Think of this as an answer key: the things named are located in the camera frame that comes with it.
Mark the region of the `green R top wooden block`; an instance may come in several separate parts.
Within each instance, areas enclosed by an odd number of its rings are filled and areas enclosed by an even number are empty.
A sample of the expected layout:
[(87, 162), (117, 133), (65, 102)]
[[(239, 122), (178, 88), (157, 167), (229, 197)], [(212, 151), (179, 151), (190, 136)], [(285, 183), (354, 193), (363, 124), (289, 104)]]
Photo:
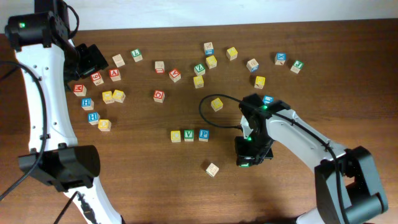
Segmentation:
[(206, 173), (211, 176), (215, 177), (219, 171), (219, 167), (217, 167), (214, 163), (210, 163), (210, 165), (206, 168)]

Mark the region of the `blue P wooden block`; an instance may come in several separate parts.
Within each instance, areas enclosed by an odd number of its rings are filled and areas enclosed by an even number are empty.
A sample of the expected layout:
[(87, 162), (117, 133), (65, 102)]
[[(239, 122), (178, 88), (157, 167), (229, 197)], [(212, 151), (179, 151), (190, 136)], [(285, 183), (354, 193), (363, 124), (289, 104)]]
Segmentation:
[(199, 141), (208, 142), (210, 137), (210, 131), (208, 129), (201, 129), (199, 131)]

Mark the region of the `green V wooden block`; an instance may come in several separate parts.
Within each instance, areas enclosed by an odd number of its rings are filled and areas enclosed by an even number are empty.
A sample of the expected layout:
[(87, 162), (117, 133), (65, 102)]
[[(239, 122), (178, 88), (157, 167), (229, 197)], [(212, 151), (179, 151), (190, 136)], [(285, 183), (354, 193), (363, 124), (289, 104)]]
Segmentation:
[(194, 141), (194, 130), (185, 129), (184, 130), (184, 141), (193, 142)]

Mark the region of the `yellow C wooden block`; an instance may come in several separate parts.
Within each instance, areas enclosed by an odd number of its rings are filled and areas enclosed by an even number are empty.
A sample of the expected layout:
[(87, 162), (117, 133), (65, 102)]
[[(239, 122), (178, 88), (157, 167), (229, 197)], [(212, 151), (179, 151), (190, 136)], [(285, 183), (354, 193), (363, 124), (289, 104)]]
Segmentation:
[(170, 132), (170, 139), (173, 143), (181, 142), (181, 132), (179, 130)]

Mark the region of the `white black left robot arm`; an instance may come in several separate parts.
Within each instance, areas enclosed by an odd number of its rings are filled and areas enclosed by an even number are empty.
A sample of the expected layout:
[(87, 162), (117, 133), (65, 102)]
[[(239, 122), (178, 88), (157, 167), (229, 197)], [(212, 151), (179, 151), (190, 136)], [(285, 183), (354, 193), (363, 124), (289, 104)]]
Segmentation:
[(35, 0), (32, 14), (12, 16), (5, 26), (29, 107), (29, 153), (18, 158), (19, 168), (64, 193), (86, 222), (122, 223), (100, 182), (98, 150), (79, 145), (68, 114), (68, 83), (108, 65), (96, 45), (73, 43), (71, 12), (65, 1)]

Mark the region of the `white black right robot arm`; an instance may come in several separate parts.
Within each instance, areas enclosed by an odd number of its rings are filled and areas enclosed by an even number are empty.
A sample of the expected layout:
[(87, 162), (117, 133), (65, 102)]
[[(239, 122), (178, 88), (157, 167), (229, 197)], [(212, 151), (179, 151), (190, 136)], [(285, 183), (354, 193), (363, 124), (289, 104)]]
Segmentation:
[(239, 102), (239, 109), (243, 135), (234, 140), (238, 166), (272, 159), (272, 145), (279, 142), (315, 175), (317, 206), (288, 223), (366, 223), (387, 211), (387, 197), (366, 148), (334, 142), (280, 100), (264, 104), (253, 94)]

